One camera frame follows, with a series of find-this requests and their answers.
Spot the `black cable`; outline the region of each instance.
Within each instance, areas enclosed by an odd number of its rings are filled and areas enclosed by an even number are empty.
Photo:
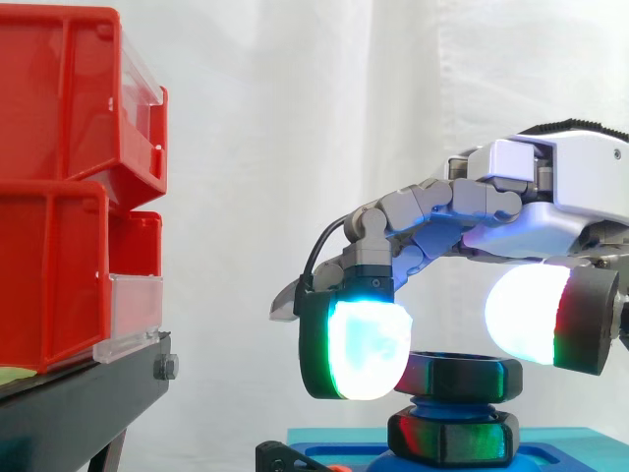
[[[323,230],[321,235],[314,243],[313,250],[306,261],[306,267],[304,267],[304,273],[302,273],[299,277],[299,282],[295,287],[295,302],[293,304],[293,313],[296,316],[300,316],[303,308],[304,308],[304,299],[306,297],[306,293],[309,290],[313,290],[313,269],[315,268],[316,258],[321,252],[325,241],[330,235],[339,227],[343,225],[345,222],[345,218],[347,215],[338,218],[336,221],[332,222]]]
[[[334,222],[330,223],[327,226],[327,228],[325,228],[323,232],[321,233],[321,235],[318,237],[318,239],[316,240],[316,243],[314,243],[313,250],[311,251],[311,254],[308,257],[308,260],[306,261],[306,267],[304,267],[305,277],[309,277],[310,275],[313,274],[313,269],[315,268],[315,264],[316,264],[316,258],[318,258],[318,255],[321,252],[321,249],[323,248],[325,241],[327,241],[327,238],[329,238],[330,235],[337,228],[343,226],[343,223],[345,222],[345,218],[347,218],[347,215],[341,216]]]

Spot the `white glowing pad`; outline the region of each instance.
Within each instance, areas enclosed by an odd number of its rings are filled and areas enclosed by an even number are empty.
[[[570,269],[519,265],[493,286],[485,305],[487,330],[512,356],[539,364],[554,360],[554,329]]]
[[[328,321],[328,356],[336,391],[372,400],[391,391],[406,369],[413,320],[393,303],[337,302]]]

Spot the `robotic hand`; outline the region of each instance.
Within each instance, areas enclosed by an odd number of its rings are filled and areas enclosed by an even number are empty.
[[[301,318],[313,397],[395,387],[411,318],[394,293],[441,256],[528,263],[486,303],[490,334],[516,357],[598,375],[611,339],[629,347],[629,135],[579,120],[539,125],[450,157],[437,177],[333,222],[273,301],[272,320]],[[313,271],[341,225],[349,246]]]

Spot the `bolt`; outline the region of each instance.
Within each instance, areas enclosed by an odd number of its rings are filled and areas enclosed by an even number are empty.
[[[270,472],[284,472],[286,465],[282,459],[275,459],[271,462]]]
[[[174,381],[179,374],[179,356],[161,354],[155,359],[153,376],[160,381]]]

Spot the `red plastic drawer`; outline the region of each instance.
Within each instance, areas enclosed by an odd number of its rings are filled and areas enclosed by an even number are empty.
[[[93,182],[0,182],[0,367],[45,372],[159,326],[161,219],[108,205]]]
[[[166,192],[166,91],[108,8],[0,5],[0,179],[93,180],[127,210]]]

